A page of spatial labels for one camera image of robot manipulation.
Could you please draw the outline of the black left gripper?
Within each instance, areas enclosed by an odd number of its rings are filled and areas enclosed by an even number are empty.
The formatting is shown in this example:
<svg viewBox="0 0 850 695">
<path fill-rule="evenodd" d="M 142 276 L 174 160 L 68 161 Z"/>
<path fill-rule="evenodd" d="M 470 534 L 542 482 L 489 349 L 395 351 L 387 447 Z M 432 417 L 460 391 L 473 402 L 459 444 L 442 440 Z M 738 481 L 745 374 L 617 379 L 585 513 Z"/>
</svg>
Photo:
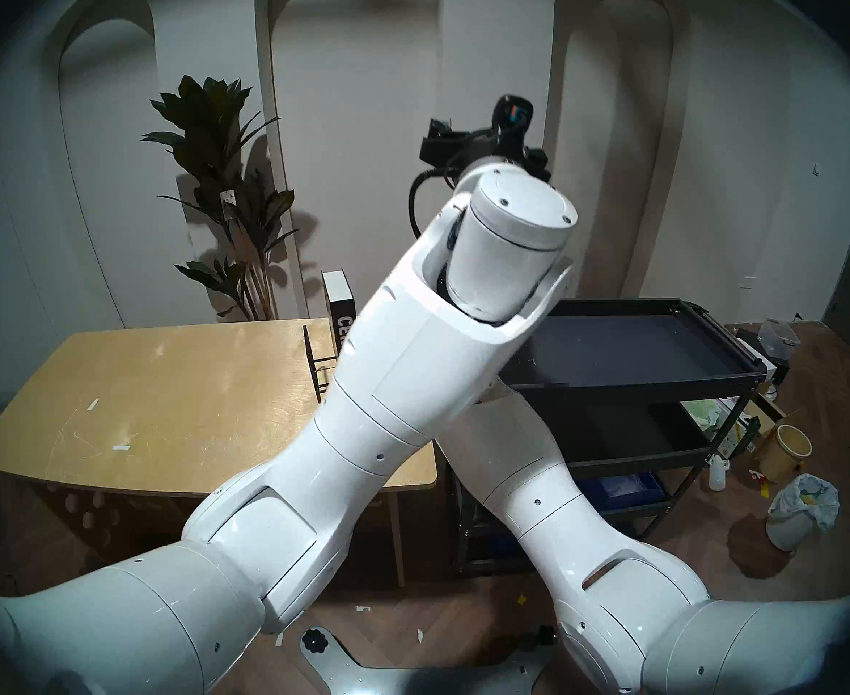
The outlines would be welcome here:
<svg viewBox="0 0 850 695">
<path fill-rule="evenodd" d="M 431 169 L 420 173 L 420 182 L 441 177 L 456 184 L 468 167 L 485 157 L 500 157 L 549 182 L 546 153 L 525 146 L 533 114 L 533 104 L 527 98 L 505 94 L 493 108 L 490 127 L 464 132 L 431 119 L 420 147 L 420 159 Z"/>
</svg>

